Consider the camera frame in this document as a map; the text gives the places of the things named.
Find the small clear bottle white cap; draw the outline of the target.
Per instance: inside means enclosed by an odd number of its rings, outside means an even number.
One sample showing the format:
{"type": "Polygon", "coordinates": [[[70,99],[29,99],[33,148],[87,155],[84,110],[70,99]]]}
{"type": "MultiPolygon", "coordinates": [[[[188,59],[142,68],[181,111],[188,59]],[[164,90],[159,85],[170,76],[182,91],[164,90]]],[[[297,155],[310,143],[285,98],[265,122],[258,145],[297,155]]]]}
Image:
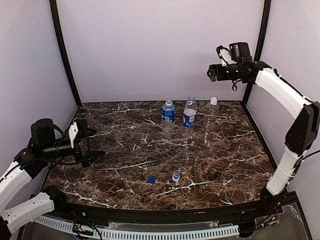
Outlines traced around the small clear bottle white cap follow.
{"type": "Polygon", "coordinates": [[[209,109],[210,115],[212,117],[217,117],[219,112],[218,99],[216,97],[211,97],[209,103],[206,105],[209,109]]]}

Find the Pepsi bottle blue label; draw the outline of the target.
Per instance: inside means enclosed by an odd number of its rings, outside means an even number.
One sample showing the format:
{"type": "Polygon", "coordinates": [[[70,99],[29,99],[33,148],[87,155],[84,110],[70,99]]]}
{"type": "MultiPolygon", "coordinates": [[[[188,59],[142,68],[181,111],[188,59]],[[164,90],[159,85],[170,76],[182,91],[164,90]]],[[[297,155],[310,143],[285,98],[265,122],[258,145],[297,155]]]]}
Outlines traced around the Pepsi bottle blue label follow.
{"type": "Polygon", "coordinates": [[[186,131],[191,132],[195,125],[198,104],[194,95],[190,95],[183,110],[182,126],[186,131]]]}

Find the Pocari Sweat bottle blue label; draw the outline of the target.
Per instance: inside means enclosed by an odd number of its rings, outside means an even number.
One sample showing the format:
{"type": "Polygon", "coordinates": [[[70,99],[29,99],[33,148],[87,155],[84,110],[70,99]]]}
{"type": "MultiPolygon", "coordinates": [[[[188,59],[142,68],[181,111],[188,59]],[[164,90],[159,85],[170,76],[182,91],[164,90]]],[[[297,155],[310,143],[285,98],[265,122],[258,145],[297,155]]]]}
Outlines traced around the Pocari Sweat bottle blue label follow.
{"type": "Polygon", "coordinates": [[[164,135],[171,135],[174,132],[176,122],[176,107],[171,98],[167,98],[161,108],[161,128],[164,135]]]}

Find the blue Pepsi bottle cap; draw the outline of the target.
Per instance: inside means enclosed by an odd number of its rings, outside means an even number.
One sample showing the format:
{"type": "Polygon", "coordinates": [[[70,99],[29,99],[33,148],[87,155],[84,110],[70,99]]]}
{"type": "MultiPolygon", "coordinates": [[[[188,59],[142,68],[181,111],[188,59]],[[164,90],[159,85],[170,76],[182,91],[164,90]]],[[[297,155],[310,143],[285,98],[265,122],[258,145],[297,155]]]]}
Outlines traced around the blue Pepsi bottle cap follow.
{"type": "Polygon", "coordinates": [[[156,177],[155,176],[150,176],[147,181],[148,181],[149,184],[155,184],[156,183],[156,177]]]}

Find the white blue bottle cap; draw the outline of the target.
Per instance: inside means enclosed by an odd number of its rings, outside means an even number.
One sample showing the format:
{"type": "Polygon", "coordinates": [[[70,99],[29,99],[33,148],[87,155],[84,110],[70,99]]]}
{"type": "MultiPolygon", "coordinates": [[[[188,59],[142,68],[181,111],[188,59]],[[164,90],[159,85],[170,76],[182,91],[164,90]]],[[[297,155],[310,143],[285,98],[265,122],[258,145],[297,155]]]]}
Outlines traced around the white blue bottle cap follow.
{"type": "Polygon", "coordinates": [[[172,175],[172,180],[178,182],[180,180],[180,175],[178,173],[174,173],[172,175]]]}

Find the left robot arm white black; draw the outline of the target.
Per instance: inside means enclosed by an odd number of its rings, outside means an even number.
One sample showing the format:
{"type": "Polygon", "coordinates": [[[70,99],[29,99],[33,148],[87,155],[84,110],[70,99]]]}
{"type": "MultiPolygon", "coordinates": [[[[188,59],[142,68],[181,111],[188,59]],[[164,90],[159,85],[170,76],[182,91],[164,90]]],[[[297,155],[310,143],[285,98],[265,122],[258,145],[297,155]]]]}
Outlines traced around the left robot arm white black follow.
{"type": "Polygon", "coordinates": [[[50,118],[42,118],[30,127],[31,138],[26,148],[13,159],[0,178],[0,238],[8,240],[23,225],[53,211],[66,209],[67,196],[55,186],[46,187],[31,199],[6,208],[13,197],[41,171],[50,166],[89,167],[105,155],[92,150],[90,136],[97,130],[85,119],[74,120],[62,131],[50,118]]]}

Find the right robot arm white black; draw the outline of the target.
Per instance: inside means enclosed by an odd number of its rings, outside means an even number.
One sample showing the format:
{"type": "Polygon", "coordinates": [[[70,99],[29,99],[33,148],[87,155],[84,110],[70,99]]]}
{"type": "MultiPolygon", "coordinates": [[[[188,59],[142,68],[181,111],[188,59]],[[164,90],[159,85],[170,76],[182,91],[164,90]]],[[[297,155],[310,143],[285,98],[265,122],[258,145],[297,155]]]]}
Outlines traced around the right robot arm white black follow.
{"type": "Polygon", "coordinates": [[[320,104],[312,101],[290,83],[278,70],[263,61],[253,60],[248,43],[231,43],[216,48],[221,62],[211,64],[207,76],[212,82],[251,83],[269,93],[292,117],[293,124],[285,135],[284,153],[265,189],[278,196],[309,157],[308,150],[316,140],[320,127],[320,104]]]}

